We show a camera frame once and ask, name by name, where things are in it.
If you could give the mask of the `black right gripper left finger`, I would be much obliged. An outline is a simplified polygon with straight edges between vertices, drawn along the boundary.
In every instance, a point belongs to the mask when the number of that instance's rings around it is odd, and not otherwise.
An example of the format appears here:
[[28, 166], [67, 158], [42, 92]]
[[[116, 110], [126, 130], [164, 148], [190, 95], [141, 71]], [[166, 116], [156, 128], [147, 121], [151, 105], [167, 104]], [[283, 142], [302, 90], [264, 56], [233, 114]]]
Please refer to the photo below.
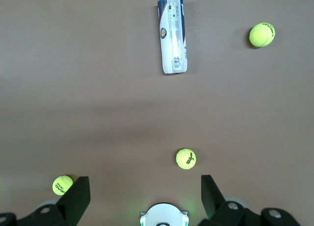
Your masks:
[[54, 204], [45, 204], [28, 216], [0, 213], [0, 226], [77, 226], [90, 204], [89, 177], [80, 176]]

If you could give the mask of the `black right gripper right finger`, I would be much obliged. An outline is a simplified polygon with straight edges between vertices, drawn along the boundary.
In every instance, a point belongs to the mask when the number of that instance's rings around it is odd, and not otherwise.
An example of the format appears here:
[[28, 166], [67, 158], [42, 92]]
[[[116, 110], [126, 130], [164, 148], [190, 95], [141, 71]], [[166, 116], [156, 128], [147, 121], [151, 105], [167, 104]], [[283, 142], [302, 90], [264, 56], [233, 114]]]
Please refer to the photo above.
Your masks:
[[264, 208], [258, 215], [236, 201], [227, 201], [211, 175], [201, 176], [201, 199], [207, 218], [198, 226], [301, 226], [288, 212]]

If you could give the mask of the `white blue tennis ball can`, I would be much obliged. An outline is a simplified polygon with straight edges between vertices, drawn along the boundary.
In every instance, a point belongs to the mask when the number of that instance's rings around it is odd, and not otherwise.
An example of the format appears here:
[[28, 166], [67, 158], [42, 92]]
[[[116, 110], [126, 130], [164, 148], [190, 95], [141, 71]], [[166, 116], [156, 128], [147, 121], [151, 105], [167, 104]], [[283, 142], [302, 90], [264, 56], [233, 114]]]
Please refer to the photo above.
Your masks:
[[162, 68], [165, 74], [187, 71], [187, 49], [183, 0], [158, 0]]

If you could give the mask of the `yellow Wilson tennis ball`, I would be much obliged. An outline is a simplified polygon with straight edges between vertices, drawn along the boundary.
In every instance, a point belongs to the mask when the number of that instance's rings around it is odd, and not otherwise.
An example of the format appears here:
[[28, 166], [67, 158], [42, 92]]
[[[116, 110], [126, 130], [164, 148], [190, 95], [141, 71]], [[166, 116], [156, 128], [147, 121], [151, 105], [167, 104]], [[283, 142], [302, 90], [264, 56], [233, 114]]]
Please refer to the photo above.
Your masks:
[[176, 163], [184, 170], [193, 168], [196, 160], [195, 152], [188, 148], [180, 149], [176, 154]]

